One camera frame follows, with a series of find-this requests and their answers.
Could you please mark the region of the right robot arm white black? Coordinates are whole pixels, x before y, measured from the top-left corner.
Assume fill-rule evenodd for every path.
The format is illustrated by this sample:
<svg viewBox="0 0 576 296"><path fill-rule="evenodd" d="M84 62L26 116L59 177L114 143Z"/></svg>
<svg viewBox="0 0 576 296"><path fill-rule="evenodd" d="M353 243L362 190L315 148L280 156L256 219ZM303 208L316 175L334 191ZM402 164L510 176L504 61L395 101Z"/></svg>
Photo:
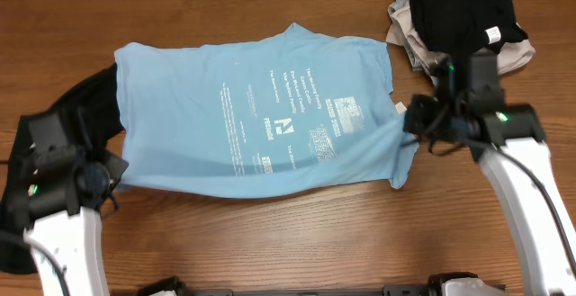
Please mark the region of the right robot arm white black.
<svg viewBox="0 0 576 296"><path fill-rule="evenodd" d="M508 104L497 58L453 55L433 95L415 94L404 131L412 144L462 148L488 178L505 214L527 295L575 293L575 228L557 188L545 131L528 103Z"/></svg>

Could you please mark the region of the light blue printed t-shirt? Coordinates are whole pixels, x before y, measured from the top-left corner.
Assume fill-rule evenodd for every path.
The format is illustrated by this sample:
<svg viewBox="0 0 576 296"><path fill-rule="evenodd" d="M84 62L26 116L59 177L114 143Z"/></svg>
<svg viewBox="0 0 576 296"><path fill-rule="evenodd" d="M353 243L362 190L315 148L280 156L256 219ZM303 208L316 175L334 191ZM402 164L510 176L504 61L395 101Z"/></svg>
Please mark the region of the light blue printed t-shirt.
<svg viewBox="0 0 576 296"><path fill-rule="evenodd" d="M298 24L263 40L116 50L126 185L260 199L408 178L418 150L383 42Z"/></svg>

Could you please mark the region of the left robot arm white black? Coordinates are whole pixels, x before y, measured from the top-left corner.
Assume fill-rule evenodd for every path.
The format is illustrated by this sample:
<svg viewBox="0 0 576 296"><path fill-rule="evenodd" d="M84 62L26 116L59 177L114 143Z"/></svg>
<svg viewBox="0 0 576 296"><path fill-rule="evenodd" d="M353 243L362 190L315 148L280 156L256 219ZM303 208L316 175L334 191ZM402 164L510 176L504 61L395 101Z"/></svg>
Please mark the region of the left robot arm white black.
<svg viewBox="0 0 576 296"><path fill-rule="evenodd" d="M101 208L128 164L99 144L83 109L28 122L31 154L10 206L46 295L109 294Z"/></svg>

